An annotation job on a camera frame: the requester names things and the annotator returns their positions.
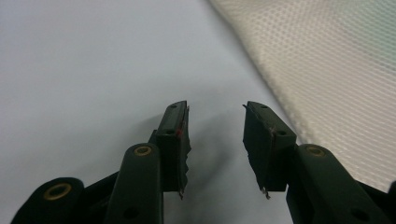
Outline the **white printed cloth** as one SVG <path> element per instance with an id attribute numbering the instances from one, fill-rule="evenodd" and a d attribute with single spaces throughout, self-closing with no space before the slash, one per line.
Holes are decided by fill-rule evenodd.
<path id="1" fill-rule="evenodd" d="M 304 143 L 396 180 L 396 0 L 210 0 Z"/>

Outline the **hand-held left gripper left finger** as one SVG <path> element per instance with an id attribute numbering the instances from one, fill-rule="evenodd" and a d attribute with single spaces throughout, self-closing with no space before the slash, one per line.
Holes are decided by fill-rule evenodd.
<path id="1" fill-rule="evenodd" d="M 104 224 L 163 224 L 163 195 L 183 194 L 188 182 L 188 127 L 188 104 L 173 103 L 147 143 L 126 150 Z"/>

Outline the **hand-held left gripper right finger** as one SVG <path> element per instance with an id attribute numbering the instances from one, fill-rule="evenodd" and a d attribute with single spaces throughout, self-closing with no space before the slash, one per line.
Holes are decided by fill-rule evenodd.
<path id="1" fill-rule="evenodd" d="M 243 143 L 266 197 L 285 191 L 294 224 L 389 224 L 389 195 L 355 180 L 329 149 L 297 143 L 267 105 L 247 102 Z"/>

